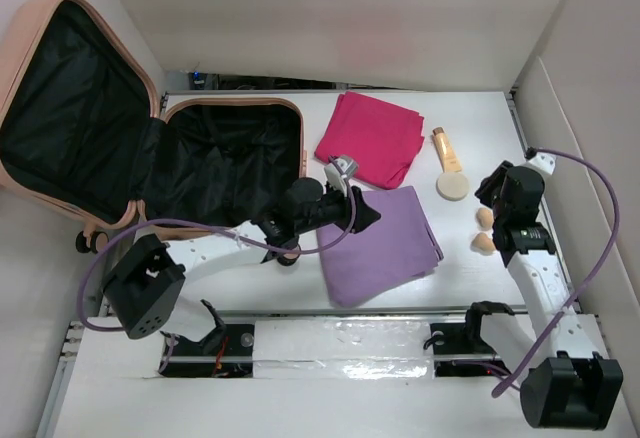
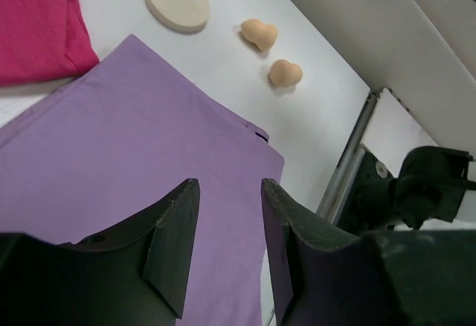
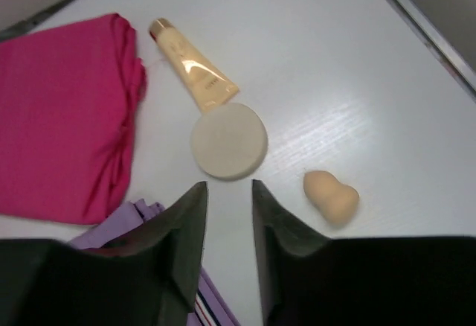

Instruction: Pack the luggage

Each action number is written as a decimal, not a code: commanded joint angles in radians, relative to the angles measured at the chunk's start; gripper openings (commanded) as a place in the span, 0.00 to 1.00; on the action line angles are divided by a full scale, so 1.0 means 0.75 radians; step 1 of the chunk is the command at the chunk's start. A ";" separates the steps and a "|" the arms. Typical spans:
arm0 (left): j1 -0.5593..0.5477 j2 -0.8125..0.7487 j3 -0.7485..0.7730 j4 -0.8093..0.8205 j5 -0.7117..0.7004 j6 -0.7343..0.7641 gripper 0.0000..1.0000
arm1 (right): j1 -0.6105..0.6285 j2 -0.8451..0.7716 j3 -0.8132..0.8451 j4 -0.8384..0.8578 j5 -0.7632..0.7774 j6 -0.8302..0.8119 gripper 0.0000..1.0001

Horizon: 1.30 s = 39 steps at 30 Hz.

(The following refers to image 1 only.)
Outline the magenta cloth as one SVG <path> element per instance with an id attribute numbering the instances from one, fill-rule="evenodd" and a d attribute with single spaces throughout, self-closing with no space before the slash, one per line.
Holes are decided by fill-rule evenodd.
<path id="1" fill-rule="evenodd" d="M 338 97 L 314 155 L 324 163 L 331 156 L 346 155 L 358 164 L 357 179 L 377 188 L 396 189 L 421 151 L 423 124 L 416 111 L 346 92 Z"/>

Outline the beige makeup sponge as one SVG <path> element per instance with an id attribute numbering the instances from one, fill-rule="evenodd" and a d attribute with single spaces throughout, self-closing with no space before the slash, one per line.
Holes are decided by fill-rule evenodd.
<path id="1" fill-rule="evenodd" d="M 482 228 L 491 228 L 493 226 L 493 212 L 487 208 L 479 208 L 476 212 L 476 220 Z"/>
<path id="2" fill-rule="evenodd" d="M 492 238 L 485 232 L 477 233 L 471 241 L 471 248 L 479 253 L 493 254 L 496 251 Z"/>

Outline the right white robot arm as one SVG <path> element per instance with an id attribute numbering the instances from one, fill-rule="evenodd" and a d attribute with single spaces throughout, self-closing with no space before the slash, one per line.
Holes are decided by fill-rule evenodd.
<path id="1" fill-rule="evenodd" d="M 462 339 L 474 351 L 490 347 L 498 355 L 507 373 L 492 395 L 518 388 L 531 427 L 603 430 L 624 375 L 616 360 L 598 351 L 573 308 L 595 276 L 569 290 L 555 242 L 537 219 L 557 156 L 532 149 L 521 165 L 505 161 L 475 193 L 493 212 L 493 243 L 524 299 L 534 334 L 527 335 L 507 305 L 484 301 L 469 308 Z"/>

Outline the pink suitcase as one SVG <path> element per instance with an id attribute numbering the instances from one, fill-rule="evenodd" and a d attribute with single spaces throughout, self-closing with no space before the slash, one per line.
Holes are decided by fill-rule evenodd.
<path id="1" fill-rule="evenodd" d="M 156 87 L 86 0 L 29 0 L 1 42 L 1 183 L 102 230 L 151 220 L 165 239 L 263 215 L 305 173 L 300 110 L 273 97 Z"/>

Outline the purple cloth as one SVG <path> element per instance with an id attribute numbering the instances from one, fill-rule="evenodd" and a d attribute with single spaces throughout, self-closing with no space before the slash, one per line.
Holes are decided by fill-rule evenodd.
<path id="1" fill-rule="evenodd" d="M 363 197 L 381 218 L 319 253 L 329 300 L 343 308 L 429 274 L 444 258 L 412 186 Z"/>

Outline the round cream powder puff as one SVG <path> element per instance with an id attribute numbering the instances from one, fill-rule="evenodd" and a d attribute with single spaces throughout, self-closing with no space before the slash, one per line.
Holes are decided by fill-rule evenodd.
<path id="1" fill-rule="evenodd" d="M 443 172 L 436 180 L 438 194 L 449 201 L 460 201 L 469 193 L 469 181 L 461 172 Z"/>

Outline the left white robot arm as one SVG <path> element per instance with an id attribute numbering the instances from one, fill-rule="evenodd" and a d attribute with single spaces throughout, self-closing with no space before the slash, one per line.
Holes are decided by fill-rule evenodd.
<path id="1" fill-rule="evenodd" d="M 227 326 L 207 299 L 184 297 L 187 286 L 244 265 L 290 266 L 302 234 L 327 225 L 360 233 L 380 217 L 341 178 L 326 184 L 300 178 L 273 208 L 234 229 L 187 242 L 141 237 L 103 278 L 102 292 L 128 338 L 160 333 L 194 355 L 213 356 L 224 347 Z"/>

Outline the beige cosmetic tube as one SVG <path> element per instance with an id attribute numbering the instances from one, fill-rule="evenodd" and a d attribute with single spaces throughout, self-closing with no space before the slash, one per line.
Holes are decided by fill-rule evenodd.
<path id="1" fill-rule="evenodd" d="M 436 147 L 444 172 L 461 172 L 462 166 L 457 158 L 454 148 L 442 127 L 432 130 L 432 140 Z"/>

